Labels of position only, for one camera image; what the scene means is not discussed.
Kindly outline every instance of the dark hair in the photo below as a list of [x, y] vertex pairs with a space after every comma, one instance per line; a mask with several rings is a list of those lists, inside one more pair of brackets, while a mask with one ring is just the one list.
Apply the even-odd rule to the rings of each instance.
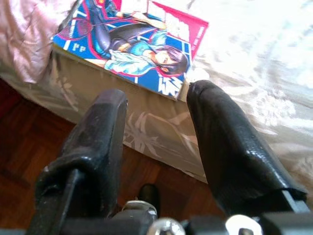
[[187, 71], [189, 67], [189, 61], [187, 59], [187, 56], [184, 53], [182, 53], [180, 50], [176, 49], [175, 47], [171, 47], [171, 46], [159, 46], [154, 51], [155, 53], [158, 53], [163, 50], [167, 51], [171, 60], [175, 61], [176, 63], [171, 64], [171, 65], [163, 65], [163, 64], [156, 63], [158, 67], [168, 69], [168, 72], [165, 72], [162, 70], [162, 73], [167, 74], [167, 75], [175, 75], [175, 74], [182, 74]]

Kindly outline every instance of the hardwood floor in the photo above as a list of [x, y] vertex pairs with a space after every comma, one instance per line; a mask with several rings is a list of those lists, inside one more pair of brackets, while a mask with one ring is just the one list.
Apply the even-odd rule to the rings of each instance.
[[[0, 119], [0, 228], [27, 228], [34, 213], [34, 186], [54, 160], [73, 124], [22, 99]], [[222, 216], [207, 185], [124, 147], [119, 205], [133, 200], [144, 183], [161, 194], [161, 216]]]

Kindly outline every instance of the wooden floor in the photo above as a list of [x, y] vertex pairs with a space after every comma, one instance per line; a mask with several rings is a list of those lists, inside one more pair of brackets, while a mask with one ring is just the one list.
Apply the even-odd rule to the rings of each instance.
[[[0, 228], [27, 228], [34, 213], [34, 185], [54, 160], [73, 124], [27, 100], [0, 119]], [[222, 215], [207, 185], [124, 147], [119, 205], [144, 183], [161, 194], [161, 216]]]

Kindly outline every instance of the anime girl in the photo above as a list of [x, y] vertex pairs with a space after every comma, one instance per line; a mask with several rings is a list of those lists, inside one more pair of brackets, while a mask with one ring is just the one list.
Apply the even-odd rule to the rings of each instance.
[[[122, 17], [112, 0], [104, 4], [107, 17]], [[188, 69], [187, 56], [175, 47], [165, 45], [165, 24], [150, 19], [142, 13], [131, 14], [137, 23], [123, 25], [109, 31], [103, 24], [101, 9], [94, 0], [88, 0], [90, 21], [94, 25], [91, 38], [94, 50], [103, 60], [90, 60], [106, 70], [127, 75], [143, 75], [152, 68], [165, 75], [179, 75]], [[155, 31], [149, 42], [139, 41], [138, 36]]]

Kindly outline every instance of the book cover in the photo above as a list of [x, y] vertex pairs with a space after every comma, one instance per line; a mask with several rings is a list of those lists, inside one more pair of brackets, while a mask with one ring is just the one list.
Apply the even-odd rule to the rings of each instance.
[[152, 0], [83, 0], [54, 46], [176, 99], [208, 23]]

